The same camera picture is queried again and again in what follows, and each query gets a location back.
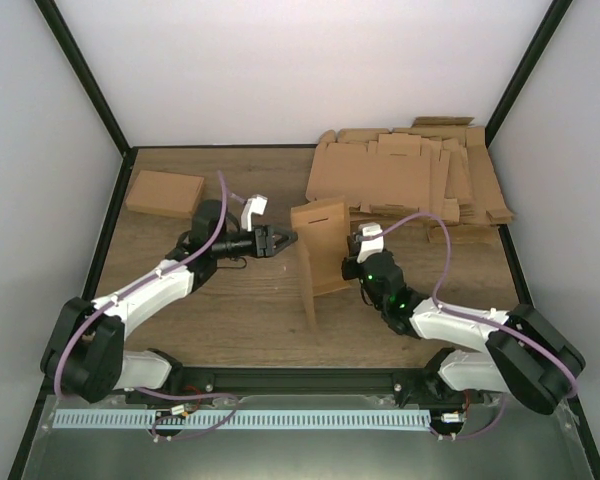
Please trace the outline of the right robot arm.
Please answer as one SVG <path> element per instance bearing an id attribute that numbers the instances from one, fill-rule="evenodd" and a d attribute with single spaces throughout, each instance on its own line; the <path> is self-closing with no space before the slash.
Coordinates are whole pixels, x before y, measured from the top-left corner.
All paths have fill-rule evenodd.
<path id="1" fill-rule="evenodd" d="M 406 284 L 383 239 L 353 234 L 347 246 L 343 278 L 359 282 L 363 301 L 392 331 L 451 343 L 428 365 L 431 400 L 445 403 L 463 390 L 500 392 L 550 415 L 573 394 L 584 356 L 533 306 L 476 310 L 441 302 Z"/>

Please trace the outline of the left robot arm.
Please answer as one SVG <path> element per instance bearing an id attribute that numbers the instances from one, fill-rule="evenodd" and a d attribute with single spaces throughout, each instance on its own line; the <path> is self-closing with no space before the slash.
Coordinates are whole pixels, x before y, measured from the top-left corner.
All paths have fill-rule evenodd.
<path id="1" fill-rule="evenodd" d="M 240 218 L 219 200 L 203 201 L 190 229 L 149 273 L 110 295 L 67 301 L 40 362 L 55 391 L 96 403 L 115 390 L 140 388 L 161 403 L 176 402 L 184 392 L 180 364 L 156 349 L 128 351 L 126 340 L 160 310 L 199 290 L 220 260 L 271 258 L 297 241 L 290 230 L 253 223 L 251 217 L 266 208 L 263 201 L 250 198 Z"/>

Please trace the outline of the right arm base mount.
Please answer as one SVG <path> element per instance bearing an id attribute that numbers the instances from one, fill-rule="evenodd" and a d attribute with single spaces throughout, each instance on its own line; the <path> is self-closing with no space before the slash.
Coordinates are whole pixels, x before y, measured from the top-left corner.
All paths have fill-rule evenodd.
<path id="1" fill-rule="evenodd" d="M 391 375 L 395 404 L 421 408 L 461 407 L 467 401 L 481 401 L 483 395 L 473 390 L 453 390 L 438 374 L 439 365 L 394 370 Z"/>

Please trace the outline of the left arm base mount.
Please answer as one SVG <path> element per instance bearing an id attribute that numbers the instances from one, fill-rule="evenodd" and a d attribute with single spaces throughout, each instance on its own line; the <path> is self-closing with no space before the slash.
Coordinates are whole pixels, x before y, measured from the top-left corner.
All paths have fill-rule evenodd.
<path id="1" fill-rule="evenodd" d="M 121 374 L 114 387 L 123 390 L 127 404 L 171 407 L 186 403 L 179 397 L 212 393 L 215 375 L 206 368 L 184 366 L 157 349 L 124 351 Z"/>

